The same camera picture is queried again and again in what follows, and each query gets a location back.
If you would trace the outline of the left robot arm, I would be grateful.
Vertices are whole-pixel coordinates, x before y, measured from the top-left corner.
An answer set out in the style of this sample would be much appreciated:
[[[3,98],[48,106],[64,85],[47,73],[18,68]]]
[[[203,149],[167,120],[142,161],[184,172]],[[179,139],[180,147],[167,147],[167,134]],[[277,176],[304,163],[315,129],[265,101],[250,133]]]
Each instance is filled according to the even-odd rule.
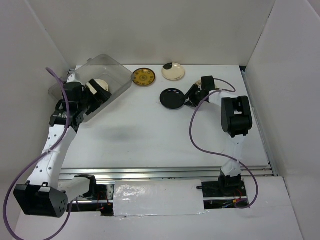
[[[26,183],[17,184],[13,191],[25,215],[60,218],[68,203],[78,197],[109,202],[114,196],[113,185],[97,184],[90,174],[80,173],[67,183],[59,183],[68,149],[85,115],[96,111],[112,96],[108,84],[100,79],[91,79],[85,85],[67,82],[63,89],[65,95],[50,117],[45,155],[37,161]]]

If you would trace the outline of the cream plate with brown motifs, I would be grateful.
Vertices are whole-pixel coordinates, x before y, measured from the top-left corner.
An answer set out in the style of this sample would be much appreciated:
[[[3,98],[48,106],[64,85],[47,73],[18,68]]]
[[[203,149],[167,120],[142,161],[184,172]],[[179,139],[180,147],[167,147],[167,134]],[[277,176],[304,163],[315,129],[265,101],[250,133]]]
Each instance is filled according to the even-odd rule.
[[[195,84],[198,86],[200,90],[202,90],[201,80],[196,81]]]

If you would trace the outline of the black glossy plate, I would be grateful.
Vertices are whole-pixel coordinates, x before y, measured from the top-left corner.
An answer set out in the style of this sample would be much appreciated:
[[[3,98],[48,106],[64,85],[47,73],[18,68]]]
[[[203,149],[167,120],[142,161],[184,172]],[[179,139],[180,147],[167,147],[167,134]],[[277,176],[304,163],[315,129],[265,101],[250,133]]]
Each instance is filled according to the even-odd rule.
[[[186,97],[176,88],[165,89],[159,96],[160,103],[169,110],[178,110],[184,106]]]

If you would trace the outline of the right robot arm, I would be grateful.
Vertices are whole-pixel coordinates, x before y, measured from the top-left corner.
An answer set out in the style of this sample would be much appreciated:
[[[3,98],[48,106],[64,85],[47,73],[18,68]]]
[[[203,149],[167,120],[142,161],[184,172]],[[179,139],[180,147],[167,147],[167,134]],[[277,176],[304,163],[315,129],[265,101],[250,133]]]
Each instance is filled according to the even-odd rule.
[[[221,167],[218,178],[218,191],[223,196],[229,196],[241,185],[241,157],[245,137],[253,127],[253,119],[249,98],[237,95],[236,88],[225,80],[221,82],[230,89],[217,88],[217,79],[213,76],[202,76],[200,84],[194,84],[187,93],[187,105],[198,111],[205,102],[214,104],[221,109],[221,128],[226,133],[227,140],[224,152],[216,156],[227,158]]]

